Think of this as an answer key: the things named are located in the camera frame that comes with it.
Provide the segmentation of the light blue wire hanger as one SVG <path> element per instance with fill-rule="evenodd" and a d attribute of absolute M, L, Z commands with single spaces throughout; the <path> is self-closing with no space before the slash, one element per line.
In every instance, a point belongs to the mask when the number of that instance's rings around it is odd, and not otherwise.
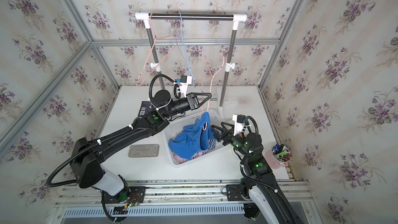
<path fill-rule="evenodd" d="M 183 46 L 184 52 L 182 52 L 180 48 L 178 50 L 180 51 L 180 54 L 181 54 L 186 66 L 187 66 L 189 75 L 192 77 L 193 86 L 196 87 L 196 85 L 195 85 L 195 77 L 194 77 L 193 72 L 192 72 L 191 63 L 190 63 L 190 60 L 189 60 L 189 57 L 188 57 L 187 47 L 186 47 L 186 44 L 185 44 L 185 41 L 184 41 L 184 37 L 183 37 L 184 33 L 183 33 L 182 14 L 181 14 L 180 11 L 177 14 L 179 15 L 179 20 L 180 20 L 180 22 L 179 22 L 180 23 L 180 25 L 179 25 L 180 26 L 179 27 L 179 29 L 180 29 L 180 41 L 182 42 L 182 46 Z"/>

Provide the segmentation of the pink tank top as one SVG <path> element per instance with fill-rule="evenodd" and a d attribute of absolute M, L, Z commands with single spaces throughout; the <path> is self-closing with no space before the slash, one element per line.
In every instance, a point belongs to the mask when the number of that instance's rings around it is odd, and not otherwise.
<path fill-rule="evenodd" d="M 185 158 L 180 157 L 176 153 L 173 153 L 173 158 L 178 164 L 183 164 L 185 162 L 194 160 L 194 159 L 199 158 L 206 154 L 207 154 L 207 151 L 199 151 L 199 152 L 195 153 L 190 159 L 185 159 Z"/>

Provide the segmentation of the pink wire hanger striped top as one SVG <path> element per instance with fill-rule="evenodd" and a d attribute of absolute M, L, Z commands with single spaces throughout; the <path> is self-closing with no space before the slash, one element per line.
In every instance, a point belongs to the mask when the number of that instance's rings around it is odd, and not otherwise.
<path fill-rule="evenodd" d="M 175 47 L 177 47 L 177 45 L 181 42 L 181 39 L 177 40 L 177 43 L 175 44 L 175 46 L 167 53 L 167 55 L 160 61 L 158 59 L 158 55 L 157 55 L 157 50 L 156 50 L 156 44 L 158 40 L 166 40 L 169 37 L 179 37 L 178 35 L 169 35 L 169 36 L 165 36 L 165 37 L 159 37 L 157 38 L 155 31 L 152 27 L 152 23 L 151 23 L 151 17 L 152 14 L 151 13 L 147 13 L 147 12 L 136 12 L 135 13 L 135 18 L 137 20 L 142 20 L 144 22 L 146 31 L 147 31 L 147 35 L 148 35 L 148 39 L 149 39 L 149 43 L 151 46 L 151 50 L 150 53 L 148 54 L 148 57 L 146 59 L 146 61 L 144 62 L 144 66 L 143 66 L 143 70 L 140 72 L 138 78 L 137 78 L 137 82 L 136 85 L 138 87 L 142 86 L 143 83 L 150 77 L 150 75 L 152 73 L 154 73 L 155 71 L 157 73 L 161 73 L 161 63 L 170 55 L 170 53 L 175 49 Z M 141 79 L 142 74 L 146 71 L 146 64 L 149 61 L 150 56 L 153 56 L 154 59 L 154 63 L 152 64 L 152 70 L 150 72 L 148 72 L 148 75 L 145 79 Z"/>

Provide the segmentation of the blue white striped tank top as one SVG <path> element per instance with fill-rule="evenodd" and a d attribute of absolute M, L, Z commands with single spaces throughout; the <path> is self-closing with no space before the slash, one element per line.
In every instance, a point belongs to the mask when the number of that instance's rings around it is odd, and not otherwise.
<path fill-rule="evenodd" d="M 208 151 L 212 151 L 216 148 L 218 141 L 217 140 L 209 140 L 208 142 Z"/>

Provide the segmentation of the pink wire hanger blue top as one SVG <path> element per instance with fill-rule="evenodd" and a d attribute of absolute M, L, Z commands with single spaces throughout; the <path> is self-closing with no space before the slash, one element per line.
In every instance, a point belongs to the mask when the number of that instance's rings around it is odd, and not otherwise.
<path fill-rule="evenodd" d="M 213 80 L 215 78 L 215 76 L 223 69 L 224 64 L 225 64 L 225 57 L 224 55 L 219 55 L 219 57 L 222 59 L 222 65 L 221 67 L 219 67 L 219 69 L 216 72 L 212 72 L 212 69 L 209 66 L 209 63 L 207 61 L 207 56 L 205 56 L 203 58 L 203 64 L 202 64 L 202 83 L 201 83 L 201 90 L 203 90 L 203 86 L 204 86 L 204 75 L 205 75 L 205 68 L 207 68 L 207 71 L 209 73 L 209 76 L 211 78 L 210 80 L 210 86 L 209 86 L 209 93 L 211 93 L 212 91 L 212 84 L 213 84 Z"/>

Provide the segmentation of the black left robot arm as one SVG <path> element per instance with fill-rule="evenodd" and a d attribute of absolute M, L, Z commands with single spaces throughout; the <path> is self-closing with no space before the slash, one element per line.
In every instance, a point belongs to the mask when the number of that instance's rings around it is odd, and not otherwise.
<path fill-rule="evenodd" d="M 173 80 L 164 74 L 155 75 L 149 85 L 150 112 L 134 119 L 133 123 L 107 136 L 96 140 L 82 138 L 75 144 L 73 154 L 58 166 L 48 177 L 47 187 L 60 187 L 78 184 L 80 188 L 100 188 L 100 185 L 112 176 L 101 164 L 115 153 L 163 131 L 170 123 L 169 118 L 187 111 L 197 110 L 212 97 L 211 93 L 188 93 L 185 97 L 171 97 L 169 91 L 163 89 L 153 93 L 153 85 L 158 78 L 165 78 L 174 85 Z M 52 180 L 63 168 L 70 166 L 75 179 L 54 183 Z"/>

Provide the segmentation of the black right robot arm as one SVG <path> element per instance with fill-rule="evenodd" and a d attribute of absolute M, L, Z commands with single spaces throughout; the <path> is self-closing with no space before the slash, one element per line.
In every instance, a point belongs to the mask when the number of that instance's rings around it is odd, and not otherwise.
<path fill-rule="evenodd" d="M 239 164 L 243 177 L 239 184 L 241 196 L 254 203 L 256 212 L 260 212 L 268 224 L 302 224 L 262 154 L 262 139 L 255 119 L 244 116 L 242 125 L 237 134 L 235 126 L 226 122 L 211 126 L 217 141 L 232 145 L 243 156 Z"/>

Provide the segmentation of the white perforated plastic basket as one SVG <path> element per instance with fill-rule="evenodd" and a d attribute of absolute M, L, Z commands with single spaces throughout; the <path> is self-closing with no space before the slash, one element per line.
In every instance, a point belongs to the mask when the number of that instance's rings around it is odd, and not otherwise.
<path fill-rule="evenodd" d="M 223 121 L 223 119 L 217 114 L 217 112 L 214 111 L 214 110 L 209 110 L 208 113 L 210 114 L 210 124 L 211 124 L 211 126 L 212 125 L 220 126 L 221 122 Z M 200 159 L 207 158 L 207 157 L 209 157 L 209 156 L 211 156 L 213 154 L 216 154 L 217 152 L 220 152 L 220 151 L 228 149 L 228 146 L 223 146 L 222 142 L 220 142 L 220 143 L 217 143 L 216 148 L 214 150 L 212 150 L 212 151 L 208 151 L 207 150 L 207 154 L 206 155 L 203 155 L 203 156 L 201 156 L 199 158 L 196 158 L 194 160 L 185 162 L 183 164 L 178 164 L 174 160 L 173 152 L 169 149 L 169 140 L 170 139 L 174 139 L 183 130 L 184 126 L 194 124 L 197 119 L 201 118 L 201 116 L 202 116 L 201 113 L 197 113 L 197 114 L 194 114 L 194 115 L 186 116 L 186 117 L 184 117 L 182 119 L 172 121 L 164 129 L 164 141 L 165 141 L 165 146 L 166 146 L 166 153 L 167 153 L 167 156 L 168 156 L 172 166 L 174 166 L 176 168 L 180 168 L 182 166 L 185 166 L 185 165 L 191 164 L 193 162 L 196 162 L 196 161 L 198 161 Z"/>

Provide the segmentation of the pink pen cup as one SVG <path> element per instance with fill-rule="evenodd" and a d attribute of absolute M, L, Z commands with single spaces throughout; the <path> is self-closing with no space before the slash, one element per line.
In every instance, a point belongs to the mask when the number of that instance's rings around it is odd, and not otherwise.
<path fill-rule="evenodd" d="M 265 155 L 267 164 L 272 170 L 284 167 L 292 159 L 292 153 L 285 144 L 275 144 Z"/>

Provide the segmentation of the white metal clothes rack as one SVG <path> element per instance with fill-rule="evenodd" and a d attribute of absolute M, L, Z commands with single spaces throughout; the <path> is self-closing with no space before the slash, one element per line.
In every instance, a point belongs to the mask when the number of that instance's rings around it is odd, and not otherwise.
<path fill-rule="evenodd" d="M 175 47 L 182 43 L 185 46 L 188 42 L 184 41 L 183 39 L 183 21 L 190 20 L 190 21 L 231 21 L 233 22 L 232 26 L 232 35 L 229 45 L 228 56 L 223 56 L 223 64 L 222 68 L 224 69 L 224 79 L 222 84 L 222 89 L 217 91 L 218 93 L 218 113 L 221 117 L 224 117 L 224 108 L 223 102 L 226 94 L 226 88 L 228 84 L 229 72 L 230 70 L 235 68 L 235 64 L 231 62 L 233 52 L 234 52 L 234 45 L 236 41 L 236 34 L 238 30 L 238 26 L 240 23 L 243 23 L 247 20 L 246 14 L 233 14 L 233 15 L 223 15 L 223 14 L 204 14 L 204 13 L 147 13 L 147 12 L 137 12 L 135 14 L 135 18 L 137 20 L 142 20 L 144 22 L 145 28 L 147 30 L 149 42 L 151 45 L 151 51 L 148 56 L 153 56 L 154 63 L 150 64 L 152 68 L 151 72 L 157 71 L 158 73 L 161 72 L 160 64 L 161 61 L 158 60 L 157 55 L 155 53 L 155 46 L 158 40 L 162 38 L 157 38 L 156 34 L 153 30 L 151 21 L 153 19 L 158 20 L 179 20 L 180 21 L 180 40 L 176 42 Z"/>

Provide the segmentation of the grey rectangular sponge pad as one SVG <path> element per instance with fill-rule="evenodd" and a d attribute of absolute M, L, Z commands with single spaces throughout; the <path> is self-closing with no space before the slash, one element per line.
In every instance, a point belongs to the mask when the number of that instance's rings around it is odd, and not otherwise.
<path fill-rule="evenodd" d="M 158 144 L 131 145 L 128 152 L 129 158 L 152 158 L 159 155 Z"/>

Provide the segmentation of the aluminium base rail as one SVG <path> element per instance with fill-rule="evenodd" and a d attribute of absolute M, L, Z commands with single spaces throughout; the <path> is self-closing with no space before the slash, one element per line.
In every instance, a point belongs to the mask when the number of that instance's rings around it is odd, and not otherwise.
<path fill-rule="evenodd" d="M 123 203 L 107 203 L 106 207 L 113 218 L 152 216 L 199 216 L 238 214 L 249 215 L 249 207 L 260 204 L 259 196 L 252 201 L 234 196 L 229 185 L 237 185 L 237 180 L 206 181 L 130 181 L 134 191 L 140 193 L 135 200 L 138 205 L 125 208 Z M 46 223 L 59 224 L 67 218 L 105 217 L 101 204 L 101 193 L 95 189 L 80 189 L 77 186 L 64 186 Z"/>

